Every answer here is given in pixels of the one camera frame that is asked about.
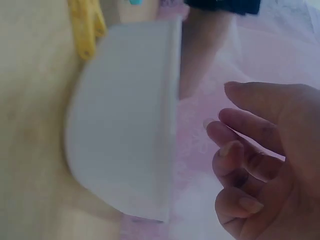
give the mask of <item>finger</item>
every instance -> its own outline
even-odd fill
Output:
[[[238,239],[246,218],[259,213],[264,205],[238,188],[223,189],[215,200],[215,211],[223,228]]]
[[[264,148],[285,155],[275,124],[246,111],[232,108],[221,110],[219,119],[231,129],[255,140]]]
[[[244,146],[239,141],[231,141],[213,157],[212,169],[224,188],[242,189],[251,196],[257,196],[264,182],[250,175],[242,167]]]
[[[283,165],[280,159],[266,155],[222,122],[213,121],[209,123],[206,131],[208,136],[220,147],[235,140],[240,141],[244,147],[242,164],[255,178],[267,182],[278,175]]]
[[[286,114],[286,106],[297,95],[311,88],[302,84],[272,84],[262,82],[227,82],[227,97],[240,109],[249,111],[273,124],[279,124]]]

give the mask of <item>dark blue object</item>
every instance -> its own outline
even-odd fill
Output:
[[[257,15],[261,0],[184,0],[191,8],[205,11],[227,11],[239,15]]]

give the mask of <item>pink cloth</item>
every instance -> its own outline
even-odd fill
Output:
[[[293,3],[299,1],[290,0],[291,6]],[[320,44],[308,15],[292,14],[284,5],[276,7],[266,3],[259,17],[238,17],[197,94],[178,105],[170,223],[133,222],[125,216],[122,240],[232,239],[214,211],[215,197],[221,190],[212,171],[218,147],[202,127],[203,120],[215,119],[221,109],[233,107],[223,83],[304,83],[320,88]],[[175,10],[185,12],[181,7]],[[175,11],[162,9],[160,13],[167,18]]]

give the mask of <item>yellow object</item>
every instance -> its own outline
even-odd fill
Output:
[[[68,0],[76,49],[84,60],[96,52],[96,37],[107,32],[99,0]]]

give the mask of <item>teal object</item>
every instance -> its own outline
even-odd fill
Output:
[[[130,0],[130,3],[132,5],[141,5],[143,0]]]

